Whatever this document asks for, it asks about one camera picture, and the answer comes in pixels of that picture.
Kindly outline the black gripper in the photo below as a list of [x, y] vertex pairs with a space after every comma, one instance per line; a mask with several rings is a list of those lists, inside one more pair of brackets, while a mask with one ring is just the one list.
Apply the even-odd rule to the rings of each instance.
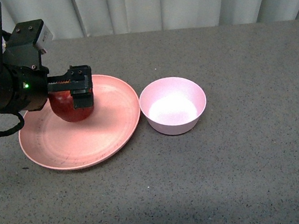
[[70, 66], [70, 79], [62, 76], [49, 77], [48, 68], [32, 69], [25, 66], [9, 66], [12, 77], [12, 95], [10, 101], [0, 109], [0, 113], [19, 111], [39, 111], [52, 91], [64, 91], [70, 82], [70, 94], [74, 109], [90, 108], [94, 105], [92, 71], [89, 65]]

